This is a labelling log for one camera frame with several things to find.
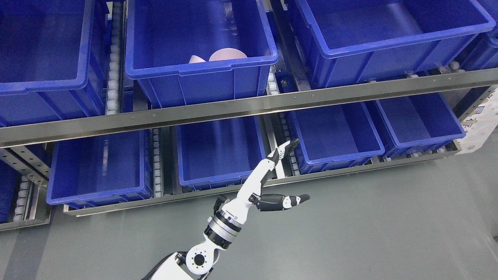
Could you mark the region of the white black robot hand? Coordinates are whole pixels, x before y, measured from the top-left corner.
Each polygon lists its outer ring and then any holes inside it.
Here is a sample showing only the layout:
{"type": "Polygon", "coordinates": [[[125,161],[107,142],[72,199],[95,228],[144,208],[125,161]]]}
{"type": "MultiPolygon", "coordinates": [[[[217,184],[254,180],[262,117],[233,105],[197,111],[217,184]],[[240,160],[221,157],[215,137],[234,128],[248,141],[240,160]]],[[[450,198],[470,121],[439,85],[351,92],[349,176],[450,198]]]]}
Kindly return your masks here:
{"type": "Polygon", "coordinates": [[[300,140],[294,138],[276,147],[263,158],[251,172],[235,199],[225,203],[215,217],[231,222],[241,227],[247,221],[249,209],[256,206],[259,211],[283,211],[298,206],[310,199],[308,194],[299,196],[282,194],[263,194],[263,186],[276,165],[299,144],[300,140]]]}

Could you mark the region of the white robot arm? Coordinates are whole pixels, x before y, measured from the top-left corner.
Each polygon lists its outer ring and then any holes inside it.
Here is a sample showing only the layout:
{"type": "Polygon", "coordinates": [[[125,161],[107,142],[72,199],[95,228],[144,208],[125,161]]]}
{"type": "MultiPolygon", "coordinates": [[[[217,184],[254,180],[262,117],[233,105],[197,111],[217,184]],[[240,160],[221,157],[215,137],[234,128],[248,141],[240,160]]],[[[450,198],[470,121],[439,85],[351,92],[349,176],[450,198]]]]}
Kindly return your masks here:
{"type": "Polygon", "coordinates": [[[250,205],[240,198],[226,200],[225,204],[210,217],[204,230],[205,240],[186,252],[174,252],[156,264],[144,280],[204,280],[213,271],[219,252],[227,250],[247,218],[250,205]]]}

